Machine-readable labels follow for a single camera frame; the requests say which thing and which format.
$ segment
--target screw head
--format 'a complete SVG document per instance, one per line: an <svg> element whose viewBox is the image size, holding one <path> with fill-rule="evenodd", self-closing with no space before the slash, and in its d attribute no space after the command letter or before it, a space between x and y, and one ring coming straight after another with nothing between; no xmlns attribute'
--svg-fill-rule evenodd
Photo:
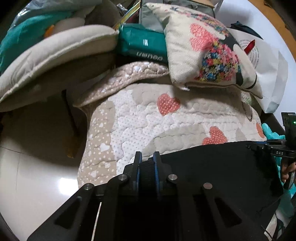
<svg viewBox="0 0 296 241"><path fill-rule="evenodd" d="M127 177L127 175L125 175L125 174L120 174L120 175L118 175L118 179L120 180L120 181L124 181L125 179L127 179L128 177Z"/></svg>
<svg viewBox="0 0 296 241"><path fill-rule="evenodd" d="M170 179L171 181L175 181L177 180L178 176L176 174L169 174L168 179Z"/></svg>
<svg viewBox="0 0 296 241"><path fill-rule="evenodd" d="M87 183L87 184L83 185L84 190L90 190L93 187L94 187L94 185L92 183Z"/></svg>
<svg viewBox="0 0 296 241"><path fill-rule="evenodd" d="M211 183L204 183L203 187L205 189L212 189L213 185Z"/></svg>

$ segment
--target white surface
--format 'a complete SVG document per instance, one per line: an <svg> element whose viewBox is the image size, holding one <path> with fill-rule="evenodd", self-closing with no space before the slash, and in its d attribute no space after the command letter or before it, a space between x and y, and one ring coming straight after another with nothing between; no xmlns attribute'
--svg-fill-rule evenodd
<svg viewBox="0 0 296 241"><path fill-rule="evenodd" d="M3 121L0 212L19 240L25 241L78 190L85 140L75 159L66 156L65 141L72 129L58 96L18 109Z"/></svg>
<svg viewBox="0 0 296 241"><path fill-rule="evenodd" d="M216 15L216 18L230 26L231 23L240 21L242 24L254 29L268 44L277 47L288 62L288 80L285 93L280 106L274 115L278 122L283 125L281 112L296 112L294 101L296 90L296 63L281 35L270 21L248 0L224 0Z"/></svg>

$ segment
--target floral pillow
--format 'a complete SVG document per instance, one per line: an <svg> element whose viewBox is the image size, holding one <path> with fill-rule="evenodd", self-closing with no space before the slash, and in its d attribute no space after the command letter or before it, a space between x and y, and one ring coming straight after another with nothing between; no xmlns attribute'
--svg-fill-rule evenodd
<svg viewBox="0 0 296 241"><path fill-rule="evenodd" d="M251 61L221 22L177 5L146 6L163 25L173 84L183 89L236 85L262 98Z"/></svg>

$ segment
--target wooden floor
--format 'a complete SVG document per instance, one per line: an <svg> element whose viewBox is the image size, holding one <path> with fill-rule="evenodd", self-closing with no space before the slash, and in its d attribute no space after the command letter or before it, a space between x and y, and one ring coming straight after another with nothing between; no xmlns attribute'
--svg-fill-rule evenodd
<svg viewBox="0 0 296 241"><path fill-rule="evenodd" d="M264 0L249 0L256 8L258 8L273 24L273 26L280 33L288 48L290 49L294 59L296 59L296 41L288 29L286 29L284 22L280 16L272 8L264 5Z"/></svg>

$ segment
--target hand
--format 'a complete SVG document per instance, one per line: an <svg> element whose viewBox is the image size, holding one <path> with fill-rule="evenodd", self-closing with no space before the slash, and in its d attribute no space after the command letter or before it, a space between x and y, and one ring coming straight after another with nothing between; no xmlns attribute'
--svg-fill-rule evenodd
<svg viewBox="0 0 296 241"><path fill-rule="evenodd" d="M289 172L293 172L296 170L296 163L293 162L288 166L288 161L286 158L282 158L281 160L281 181L283 183L289 178Z"/></svg>

